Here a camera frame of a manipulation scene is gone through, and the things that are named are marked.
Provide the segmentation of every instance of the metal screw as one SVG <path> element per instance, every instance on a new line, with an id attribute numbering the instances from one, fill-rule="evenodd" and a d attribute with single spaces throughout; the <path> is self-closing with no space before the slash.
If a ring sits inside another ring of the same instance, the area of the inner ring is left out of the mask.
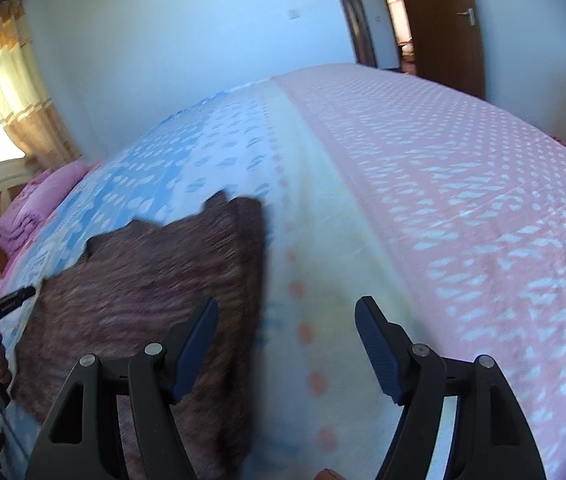
<path id="1" fill-rule="evenodd" d="M 414 352 L 417 356 L 425 357 L 429 354 L 429 346 L 423 345 L 423 343 L 416 343 L 412 346 L 412 352 Z"/>
<path id="2" fill-rule="evenodd" d="M 145 347 L 145 353 L 147 355 L 158 355 L 162 352 L 162 344 L 160 343 L 149 343 Z"/>
<path id="3" fill-rule="evenodd" d="M 92 354 L 84 355 L 79 359 L 80 366 L 92 366 L 96 362 L 96 358 Z"/>
<path id="4" fill-rule="evenodd" d="M 489 355 L 482 355 L 479 357 L 479 364 L 485 368 L 492 368 L 496 364 L 496 361 Z"/>

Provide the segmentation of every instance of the door handle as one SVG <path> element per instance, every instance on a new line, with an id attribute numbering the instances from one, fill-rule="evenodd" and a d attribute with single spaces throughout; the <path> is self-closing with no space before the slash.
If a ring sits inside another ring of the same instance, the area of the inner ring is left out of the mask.
<path id="1" fill-rule="evenodd" d="M 473 7 L 470 7 L 465 12 L 457 12 L 456 15 L 457 16 L 467 16 L 468 19 L 470 20 L 470 25 L 472 27 L 474 25 L 476 25 L 476 15 L 474 14 L 474 8 Z"/>

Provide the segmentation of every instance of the pink bedsheet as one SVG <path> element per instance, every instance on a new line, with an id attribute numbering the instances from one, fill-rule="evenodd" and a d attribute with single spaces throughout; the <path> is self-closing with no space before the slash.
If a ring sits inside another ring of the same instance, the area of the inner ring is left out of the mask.
<path id="1" fill-rule="evenodd" d="M 548 478 L 566 479 L 566 149 L 478 99 L 322 66 L 276 78 L 449 357 L 493 355 Z"/>

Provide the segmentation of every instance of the white wall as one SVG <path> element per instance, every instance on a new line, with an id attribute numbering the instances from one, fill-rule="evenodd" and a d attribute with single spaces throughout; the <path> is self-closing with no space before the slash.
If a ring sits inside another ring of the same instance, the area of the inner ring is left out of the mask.
<path id="1" fill-rule="evenodd" d="M 476 0 L 487 100 L 566 140 L 566 0 Z"/>
<path id="2" fill-rule="evenodd" d="M 340 0 L 26 0 L 51 97 L 92 156 L 217 91 L 354 62 Z M 289 11 L 300 15 L 290 19 Z"/>
<path id="3" fill-rule="evenodd" d="M 398 68 L 399 54 L 387 0 L 361 0 L 369 25 L 378 68 Z"/>

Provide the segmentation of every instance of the cable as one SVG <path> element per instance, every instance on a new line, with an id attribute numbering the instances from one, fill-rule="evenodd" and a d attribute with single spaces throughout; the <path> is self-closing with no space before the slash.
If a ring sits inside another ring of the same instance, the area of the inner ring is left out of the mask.
<path id="1" fill-rule="evenodd" d="M 23 445 L 21 444 L 20 440 L 18 439 L 18 437 L 16 436 L 16 432 L 14 431 L 14 429 L 12 428 L 12 426 L 9 424 L 8 420 L 7 420 L 7 416 L 5 415 L 5 412 L 0 412 L 0 418 L 2 418 L 3 424 L 5 425 L 5 427 L 9 430 L 9 432 L 12 434 L 12 439 L 14 440 L 14 442 L 16 443 L 16 446 L 18 447 L 18 450 L 22 453 L 23 457 L 25 458 L 26 462 L 29 462 L 29 455 L 27 454 L 27 452 L 25 451 L 25 448 L 23 447 Z"/>
<path id="2" fill-rule="evenodd" d="M 23 458 L 25 459 L 26 463 L 29 463 L 29 455 L 27 453 L 27 451 L 25 451 L 25 448 L 23 447 L 23 445 L 21 444 L 20 440 L 18 439 L 18 437 L 16 436 L 15 431 L 12 429 L 12 426 L 9 424 L 9 422 L 7 421 L 7 415 L 5 415 L 5 412 L 0 412 L 0 417 L 2 418 L 3 424 L 5 424 L 5 427 L 10 430 L 10 433 L 12 434 L 12 439 L 14 440 L 14 442 L 16 443 L 16 446 L 18 447 L 18 450 L 22 453 Z"/>

